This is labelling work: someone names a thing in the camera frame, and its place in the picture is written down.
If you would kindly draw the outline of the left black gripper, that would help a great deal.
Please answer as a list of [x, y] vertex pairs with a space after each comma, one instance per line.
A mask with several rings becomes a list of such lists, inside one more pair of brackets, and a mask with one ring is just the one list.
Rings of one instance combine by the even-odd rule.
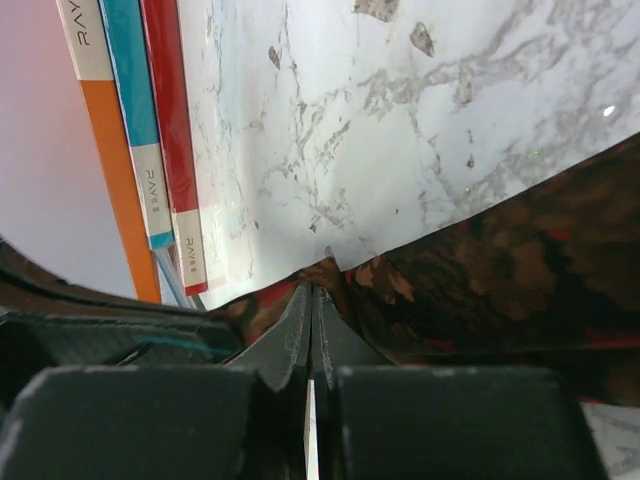
[[236, 328], [205, 312], [74, 285], [1, 243], [1, 348], [45, 366], [216, 364], [236, 354]]

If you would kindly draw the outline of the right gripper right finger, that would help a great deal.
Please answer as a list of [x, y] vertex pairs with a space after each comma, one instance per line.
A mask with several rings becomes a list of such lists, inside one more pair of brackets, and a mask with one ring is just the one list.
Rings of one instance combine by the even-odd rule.
[[310, 353], [319, 477], [344, 479], [346, 473], [336, 394], [338, 369], [388, 365], [390, 361], [347, 325], [330, 294], [321, 287], [312, 289]]

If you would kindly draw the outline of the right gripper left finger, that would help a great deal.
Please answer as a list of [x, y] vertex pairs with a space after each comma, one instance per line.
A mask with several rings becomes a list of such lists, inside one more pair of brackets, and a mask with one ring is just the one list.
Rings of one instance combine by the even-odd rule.
[[228, 363], [222, 406], [224, 479], [305, 479], [311, 286], [300, 285], [280, 319]]

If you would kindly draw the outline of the brown red patterned tie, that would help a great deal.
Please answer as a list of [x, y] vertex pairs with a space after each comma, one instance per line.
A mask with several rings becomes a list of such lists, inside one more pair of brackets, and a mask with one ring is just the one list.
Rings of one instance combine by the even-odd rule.
[[[544, 366], [587, 401], [637, 406], [639, 140], [355, 268], [327, 257], [199, 312], [238, 330], [230, 359], [303, 284], [327, 290], [347, 325], [394, 363]], [[46, 367], [1, 348], [2, 397]]]

